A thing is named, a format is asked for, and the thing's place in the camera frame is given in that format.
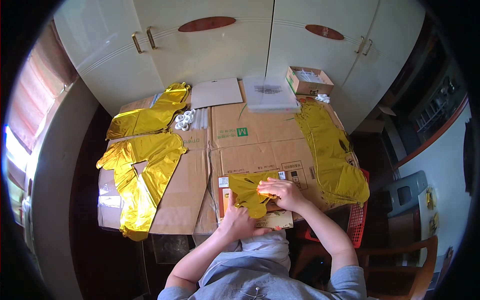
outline hand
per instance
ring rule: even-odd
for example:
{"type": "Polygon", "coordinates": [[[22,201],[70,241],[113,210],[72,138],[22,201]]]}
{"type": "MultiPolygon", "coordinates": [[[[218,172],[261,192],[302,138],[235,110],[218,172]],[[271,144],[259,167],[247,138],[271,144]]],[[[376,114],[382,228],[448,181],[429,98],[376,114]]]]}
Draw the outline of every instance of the hand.
{"type": "Polygon", "coordinates": [[[276,195],[277,198],[273,201],[278,207],[298,213],[298,210],[309,202],[293,182],[270,177],[267,180],[260,181],[257,191],[261,194],[276,195]]]}
{"type": "Polygon", "coordinates": [[[260,236],[271,232],[269,228],[255,228],[256,219],[248,215],[246,207],[235,207],[234,193],[228,198],[228,208],[225,217],[218,227],[217,231],[223,235],[228,242],[246,239],[252,236],[260,236]]]}

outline deflated foil balloon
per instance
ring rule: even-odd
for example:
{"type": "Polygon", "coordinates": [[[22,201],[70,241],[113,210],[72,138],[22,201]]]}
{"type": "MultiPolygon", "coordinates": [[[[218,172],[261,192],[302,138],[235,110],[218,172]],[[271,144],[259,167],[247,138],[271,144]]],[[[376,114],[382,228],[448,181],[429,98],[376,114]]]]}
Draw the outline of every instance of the deflated foil balloon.
{"type": "Polygon", "coordinates": [[[147,238],[157,205],[186,151],[179,135],[163,132],[113,143],[97,162],[97,168],[114,170],[115,186],[125,201],[120,216],[123,236],[147,238]],[[139,175],[133,165],[143,161],[148,164],[139,175]]]}
{"type": "Polygon", "coordinates": [[[301,102],[295,115],[315,162],[317,184],[328,203],[358,203],[370,196],[363,172],[345,161],[353,152],[348,134],[337,128],[323,104],[314,99],[301,102]]]}
{"type": "Polygon", "coordinates": [[[237,194],[235,207],[244,206],[248,208],[248,215],[254,219],[263,217],[267,213],[267,202],[276,196],[270,194],[259,194],[258,183],[267,178],[278,179],[278,172],[263,172],[252,174],[229,174],[228,185],[232,192],[237,194]]]}
{"type": "Polygon", "coordinates": [[[168,127],[173,115],[187,105],[190,86],[171,84],[151,108],[135,109],[116,115],[107,131],[107,140],[160,132],[168,127]]]}

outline green logo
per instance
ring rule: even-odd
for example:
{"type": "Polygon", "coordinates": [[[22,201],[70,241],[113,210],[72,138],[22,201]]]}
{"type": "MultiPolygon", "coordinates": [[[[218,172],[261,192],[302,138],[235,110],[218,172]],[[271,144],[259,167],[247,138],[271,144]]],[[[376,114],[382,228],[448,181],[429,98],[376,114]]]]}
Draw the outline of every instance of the green logo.
{"type": "Polygon", "coordinates": [[[247,136],[248,130],[247,127],[237,128],[237,136],[247,136]]]}

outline white cabinet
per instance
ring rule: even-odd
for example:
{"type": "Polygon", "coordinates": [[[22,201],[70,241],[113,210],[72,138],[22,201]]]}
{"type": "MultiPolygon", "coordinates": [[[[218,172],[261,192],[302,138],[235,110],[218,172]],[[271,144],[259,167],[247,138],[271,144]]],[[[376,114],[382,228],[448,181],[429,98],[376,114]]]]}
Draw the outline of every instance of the white cabinet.
{"type": "Polygon", "coordinates": [[[133,44],[135,31],[141,48],[148,39],[131,1],[67,0],[54,20],[70,60],[110,115],[164,90],[152,57],[133,44]]]}
{"type": "Polygon", "coordinates": [[[325,71],[340,87],[355,63],[361,37],[366,36],[378,0],[276,0],[267,76],[285,76],[289,66],[325,71]],[[341,33],[343,40],[305,29],[314,24],[341,33]]]}
{"type": "Polygon", "coordinates": [[[351,133],[375,107],[407,61],[425,10],[415,0],[380,0],[376,17],[350,75],[334,87],[333,109],[351,133]],[[367,52],[370,40],[372,46],[367,52]]]}
{"type": "Polygon", "coordinates": [[[134,0],[142,30],[151,26],[157,49],[148,45],[165,85],[213,79],[264,76],[273,0],[134,0]],[[233,24],[180,32],[188,22],[232,17],[233,24]]]}
{"type": "Polygon", "coordinates": [[[111,115],[173,82],[285,76],[301,66],[330,77],[332,106],[352,132],[398,75],[424,15],[415,0],[67,0],[54,18],[74,66],[111,115]],[[207,17],[235,22],[179,31],[207,17]],[[316,35],[309,24],[344,39],[316,35]]]}

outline wall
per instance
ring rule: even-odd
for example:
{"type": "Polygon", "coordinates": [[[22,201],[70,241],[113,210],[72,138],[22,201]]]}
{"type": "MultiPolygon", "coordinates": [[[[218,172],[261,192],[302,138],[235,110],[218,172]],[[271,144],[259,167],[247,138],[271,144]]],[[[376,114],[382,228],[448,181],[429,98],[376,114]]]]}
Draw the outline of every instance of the wall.
{"type": "Polygon", "coordinates": [[[38,156],[31,196],[34,247],[56,299],[82,299],[70,249],[70,194],[80,147],[98,105],[79,78],[55,113],[38,156]]]}
{"type": "Polygon", "coordinates": [[[470,117],[470,106],[467,105],[444,134],[398,168],[401,177],[425,171],[427,182],[435,188],[439,213],[437,255],[444,255],[450,246],[455,254],[467,225],[471,197],[465,192],[463,139],[465,123],[470,117]]]}

